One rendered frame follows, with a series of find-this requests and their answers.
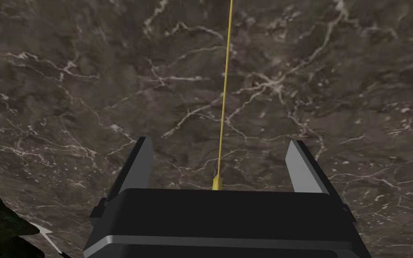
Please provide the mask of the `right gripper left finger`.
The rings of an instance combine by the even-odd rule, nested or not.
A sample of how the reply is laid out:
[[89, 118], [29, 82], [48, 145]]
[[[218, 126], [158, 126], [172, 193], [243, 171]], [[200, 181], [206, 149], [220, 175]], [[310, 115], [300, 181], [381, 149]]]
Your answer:
[[114, 181], [107, 201], [111, 201], [126, 189], [148, 187], [154, 161], [153, 144], [150, 137], [140, 137]]

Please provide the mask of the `thin yellow rod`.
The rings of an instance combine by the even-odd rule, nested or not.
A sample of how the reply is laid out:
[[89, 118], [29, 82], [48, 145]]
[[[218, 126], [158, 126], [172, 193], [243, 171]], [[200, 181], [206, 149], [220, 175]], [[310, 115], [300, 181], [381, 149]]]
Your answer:
[[228, 85], [228, 67], [230, 59], [230, 42], [231, 42], [231, 29], [232, 29], [232, 16], [233, 16], [233, 1], [230, 0], [229, 15], [228, 15], [228, 33], [227, 33], [227, 45], [226, 45], [226, 60], [225, 60], [225, 70], [224, 70], [224, 86], [222, 94], [222, 109], [221, 109], [221, 123], [220, 123], [220, 135], [219, 135], [219, 148], [218, 148], [218, 166], [216, 175], [213, 179], [212, 190], [218, 191], [222, 189], [222, 179], [220, 176], [220, 167], [222, 159], [222, 145], [224, 137], [224, 121], [225, 121], [225, 105], [226, 105], [226, 94]]

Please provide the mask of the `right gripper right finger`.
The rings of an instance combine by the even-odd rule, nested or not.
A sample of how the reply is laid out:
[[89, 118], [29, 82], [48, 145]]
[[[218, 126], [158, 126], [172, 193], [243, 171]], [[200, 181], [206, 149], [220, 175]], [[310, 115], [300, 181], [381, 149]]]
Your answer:
[[290, 142], [285, 162], [296, 192], [339, 195], [303, 141]]

